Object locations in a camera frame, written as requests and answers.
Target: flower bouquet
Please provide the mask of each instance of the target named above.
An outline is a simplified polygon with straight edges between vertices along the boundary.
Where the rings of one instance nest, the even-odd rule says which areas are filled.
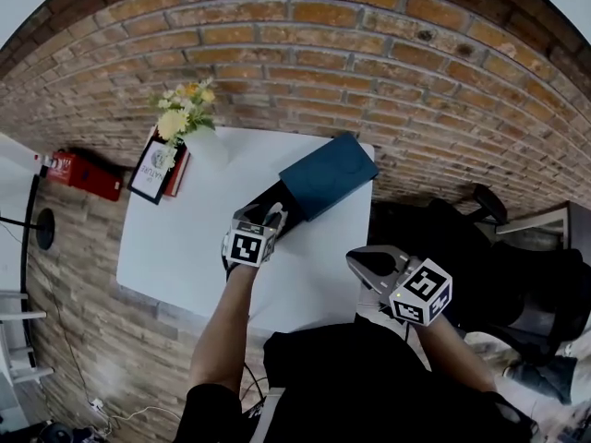
[[[185,143],[195,162],[221,170],[228,163],[228,152],[214,131],[209,107],[215,95],[210,84],[210,78],[186,87],[179,84],[175,90],[167,90],[162,97],[153,98],[152,104],[163,111],[157,128],[167,146],[175,148]]]

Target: black shirt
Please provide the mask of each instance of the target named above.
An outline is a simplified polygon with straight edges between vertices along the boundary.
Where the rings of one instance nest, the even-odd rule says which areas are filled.
[[[365,319],[265,344],[270,387],[285,388],[265,438],[309,441],[528,442],[528,417],[500,395],[429,372],[395,333]],[[175,443],[248,442],[263,402],[242,413],[231,390],[196,386]]]

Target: yellow flower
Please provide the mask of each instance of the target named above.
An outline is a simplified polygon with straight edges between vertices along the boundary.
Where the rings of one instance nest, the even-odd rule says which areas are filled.
[[[197,89],[199,88],[199,84],[188,84],[187,87],[187,95],[190,97],[191,95],[195,95],[195,92],[197,92]]]
[[[212,90],[205,89],[201,93],[201,99],[206,103],[212,103],[215,100],[215,94]]]
[[[183,133],[187,129],[188,114],[170,110],[163,114],[158,120],[158,133],[169,140],[177,133]]]

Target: white table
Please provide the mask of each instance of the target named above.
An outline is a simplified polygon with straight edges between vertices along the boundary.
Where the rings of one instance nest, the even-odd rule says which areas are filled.
[[[225,285],[223,235],[236,210],[279,181],[279,172],[327,138],[217,128],[230,152],[219,173],[189,160],[176,198],[159,205],[132,194],[117,281],[129,289],[210,317]],[[373,159],[374,149],[363,145]],[[371,183],[282,238],[257,277],[250,326],[293,331],[353,321],[360,284],[347,251],[366,244]]]

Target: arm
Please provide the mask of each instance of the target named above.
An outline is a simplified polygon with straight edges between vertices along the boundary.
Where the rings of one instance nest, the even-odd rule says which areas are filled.
[[[240,390],[247,348],[247,324],[257,269],[240,265],[231,273],[222,298],[201,334],[189,371],[189,388],[221,384]]]
[[[447,318],[439,315],[428,327],[415,327],[433,372],[445,374],[469,388],[496,391],[487,365],[462,340]]]

